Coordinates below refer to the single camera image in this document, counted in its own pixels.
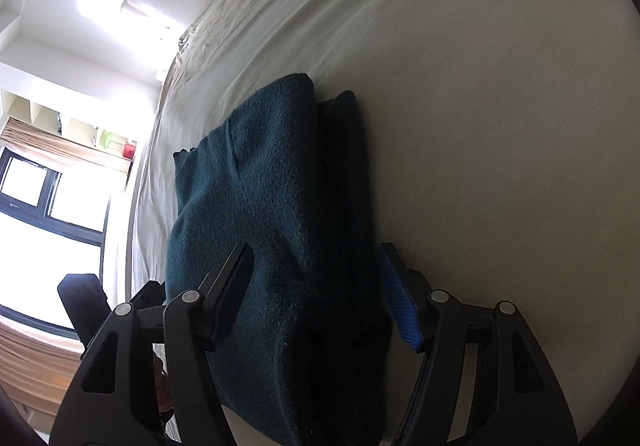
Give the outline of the person left hand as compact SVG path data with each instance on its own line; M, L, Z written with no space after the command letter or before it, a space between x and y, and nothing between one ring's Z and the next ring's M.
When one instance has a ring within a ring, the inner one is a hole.
M165 372L164 364L156 354L153 355L153 360L157 405L158 410L163 414L164 412L170 411L174 408L174 403L172 403L170 382L168 374Z

